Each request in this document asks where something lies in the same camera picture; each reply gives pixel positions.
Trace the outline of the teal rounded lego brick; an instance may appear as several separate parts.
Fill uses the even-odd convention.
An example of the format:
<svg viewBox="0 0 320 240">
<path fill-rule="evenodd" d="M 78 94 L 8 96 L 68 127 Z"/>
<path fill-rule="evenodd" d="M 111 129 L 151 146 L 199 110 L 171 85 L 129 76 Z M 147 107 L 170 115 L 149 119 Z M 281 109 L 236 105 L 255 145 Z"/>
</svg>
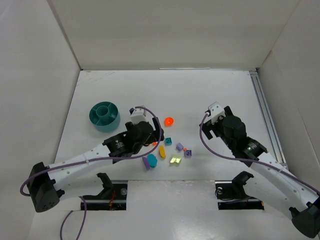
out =
<svg viewBox="0 0 320 240">
<path fill-rule="evenodd" d="M 149 163 L 150 168 L 155 168 L 157 166 L 158 159 L 154 154 L 148 154 L 147 161 Z"/>
</svg>

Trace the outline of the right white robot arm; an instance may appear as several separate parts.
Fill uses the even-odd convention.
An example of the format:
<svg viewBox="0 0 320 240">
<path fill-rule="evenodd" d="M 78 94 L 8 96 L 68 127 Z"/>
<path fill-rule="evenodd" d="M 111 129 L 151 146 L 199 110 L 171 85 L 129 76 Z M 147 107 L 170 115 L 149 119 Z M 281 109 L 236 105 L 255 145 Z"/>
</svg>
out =
<svg viewBox="0 0 320 240">
<path fill-rule="evenodd" d="M 300 180 L 277 162 L 257 140 L 249 137 L 242 120 L 230 107 L 211 104 L 199 125 L 199 137 L 221 138 L 232 152 L 230 160 L 244 163 L 262 175 L 265 183 L 243 171 L 233 180 L 237 197 L 254 197 L 287 216 L 294 227 L 308 238 L 320 232 L 320 191 Z"/>
</svg>

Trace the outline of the lime green lego brick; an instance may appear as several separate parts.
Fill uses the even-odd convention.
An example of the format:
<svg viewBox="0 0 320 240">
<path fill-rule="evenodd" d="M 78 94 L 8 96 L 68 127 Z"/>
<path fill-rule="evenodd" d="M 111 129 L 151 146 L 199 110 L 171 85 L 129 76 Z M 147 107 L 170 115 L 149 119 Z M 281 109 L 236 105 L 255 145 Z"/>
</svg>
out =
<svg viewBox="0 0 320 240">
<path fill-rule="evenodd" d="M 170 161 L 169 161 L 169 164 L 171 166 L 179 166 L 181 164 L 181 161 L 182 161 L 182 157 L 179 156 L 179 155 L 174 155 Z"/>
</svg>

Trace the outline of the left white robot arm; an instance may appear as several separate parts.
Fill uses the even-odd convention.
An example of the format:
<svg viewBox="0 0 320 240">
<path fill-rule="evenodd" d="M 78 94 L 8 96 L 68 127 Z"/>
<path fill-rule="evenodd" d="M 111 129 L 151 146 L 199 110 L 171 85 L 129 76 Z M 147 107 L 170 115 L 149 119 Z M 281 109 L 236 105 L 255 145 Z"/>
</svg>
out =
<svg viewBox="0 0 320 240">
<path fill-rule="evenodd" d="M 78 197 L 80 193 L 74 183 L 78 178 L 102 166 L 144 157 L 144 154 L 139 154 L 143 146 L 164 140 L 159 119 L 153 117 L 152 122 L 127 122 L 126 131 L 105 139 L 79 156 L 48 166 L 43 162 L 35 164 L 22 184 L 28 193 L 21 188 L 21 194 L 31 198 L 37 213 L 52 209 L 62 199 Z"/>
</svg>

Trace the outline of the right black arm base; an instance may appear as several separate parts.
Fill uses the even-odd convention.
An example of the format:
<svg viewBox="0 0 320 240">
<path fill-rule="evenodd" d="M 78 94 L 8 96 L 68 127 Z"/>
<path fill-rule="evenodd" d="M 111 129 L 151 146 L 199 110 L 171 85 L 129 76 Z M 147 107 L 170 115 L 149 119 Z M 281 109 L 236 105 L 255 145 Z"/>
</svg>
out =
<svg viewBox="0 0 320 240">
<path fill-rule="evenodd" d="M 244 186 L 254 176 L 242 171 L 232 180 L 216 180 L 215 196 L 218 210 L 264 210 L 264 204 L 245 193 Z"/>
</svg>

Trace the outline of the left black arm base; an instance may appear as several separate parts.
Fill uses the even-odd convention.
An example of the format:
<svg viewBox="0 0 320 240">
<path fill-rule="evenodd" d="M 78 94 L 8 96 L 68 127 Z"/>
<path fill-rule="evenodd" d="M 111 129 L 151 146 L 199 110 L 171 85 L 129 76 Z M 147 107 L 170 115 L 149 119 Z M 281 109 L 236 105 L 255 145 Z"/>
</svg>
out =
<svg viewBox="0 0 320 240">
<path fill-rule="evenodd" d="M 106 173 L 98 173 L 102 190 L 97 194 L 84 195 L 88 211 L 125 211 L 127 209 L 127 180 L 110 180 Z"/>
</svg>

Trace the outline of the lilac square lego brick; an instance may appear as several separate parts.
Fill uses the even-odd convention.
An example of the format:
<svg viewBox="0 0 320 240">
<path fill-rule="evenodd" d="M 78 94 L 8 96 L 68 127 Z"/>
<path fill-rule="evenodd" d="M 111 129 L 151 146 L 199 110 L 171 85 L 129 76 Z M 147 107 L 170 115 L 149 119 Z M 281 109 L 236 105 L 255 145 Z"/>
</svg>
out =
<svg viewBox="0 0 320 240">
<path fill-rule="evenodd" d="M 185 158 L 191 158 L 192 157 L 192 151 L 190 149 L 187 149 L 184 151 L 184 157 Z"/>
</svg>

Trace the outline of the purple curved lego brick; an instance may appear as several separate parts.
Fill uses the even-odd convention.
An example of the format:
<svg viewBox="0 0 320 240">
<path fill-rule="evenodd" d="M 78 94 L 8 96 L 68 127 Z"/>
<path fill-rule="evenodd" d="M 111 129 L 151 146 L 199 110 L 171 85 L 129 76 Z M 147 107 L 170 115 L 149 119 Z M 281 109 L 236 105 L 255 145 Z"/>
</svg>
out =
<svg viewBox="0 0 320 240">
<path fill-rule="evenodd" d="M 148 159 L 146 157 L 142 157 L 142 162 L 143 162 L 146 170 L 148 171 L 151 168 Z"/>
</svg>

